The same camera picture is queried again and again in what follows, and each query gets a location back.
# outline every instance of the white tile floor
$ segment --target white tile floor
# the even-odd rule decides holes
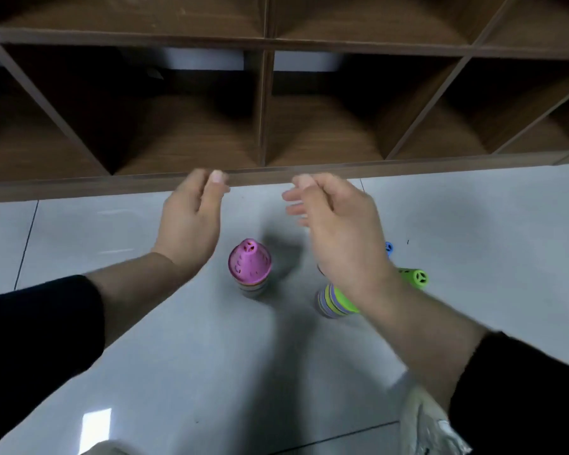
[[[569,361],[569,166],[363,185],[398,266],[423,268],[432,293]],[[39,406],[0,455],[76,455],[83,415],[104,409],[110,438],[141,455],[397,453],[388,423],[405,368],[360,317],[312,310],[326,281],[306,232],[284,213],[288,187],[233,189],[197,278]],[[17,276],[23,288],[146,252],[166,196],[0,204],[0,292]],[[237,293],[225,264],[248,237],[275,257],[277,283],[262,303]]]

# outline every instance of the forearm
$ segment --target forearm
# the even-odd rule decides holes
[[[395,272],[358,307],[448,411],[459,377],[489,330],[411,287]]]
[[[86,276],[103,300],[106,348],[192,277],[155,252]]]

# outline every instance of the tile grout line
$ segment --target tile grout line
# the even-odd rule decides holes
[[[34,209],[34,215],[31,217],[30,231],[27,232],[27,239],[25,240],[25,247],[23,248],[23,256],[21,257],[21,263],[19,263],[19,271],[17,271],[17,279],[15,279],[15,288],[13,290],[17,290],[17,284],[19,283],[19,276],[21,276],[21,269],[23,268],[23,260],[25,259],[25,252],[27,251],[27,245],[30,243],[31,229],[34,228],[34,221],[36,221],[38,204],[40,204],[40,201],[36,201],[36,208]]]
[[[381,425],[375,425],[374,427],[359,429],[358,431],[352,431],[351,433],[340,434],[339,436],[328,437],[326,439],[317,440],[316,442],[310,442],[309,444],[299,445],[297,447],[291,447],[285,450],[279,450],[277,452],[269,453],[268,455],[286,454],[287,452],[291,452],[293,450],[299,450],[302,448],[311,447],[312,445],[322,444],[323,442],[329,442],[330,440],[341,439],[342,437],[354,436],[355,434],[365,433],[367,431],[371,431],[372,429],[385,428],[390,425],[395,425],[396,423],[400,423],[400,421],[396,420],[394,422],[382,423]]]

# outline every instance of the right hand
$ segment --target right hand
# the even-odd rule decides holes
[[[289,215],[310,228],[320,269],[355,305],[383,294],[396,274],[388,260],[382,224],[373,199],[333,174],[303,174],[283,193]]]

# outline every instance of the fingernail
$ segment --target fingernail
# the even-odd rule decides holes
[[[222,184],[224,182],[224,175],[223,172],[220,170],[214,170],[211,172],[209,176],[209,181],[214,182],[216,184]]]
[[[301,174],[299,176],[299,188],[305,190],[308,187],[316,185],[316,181],[310,174]]]

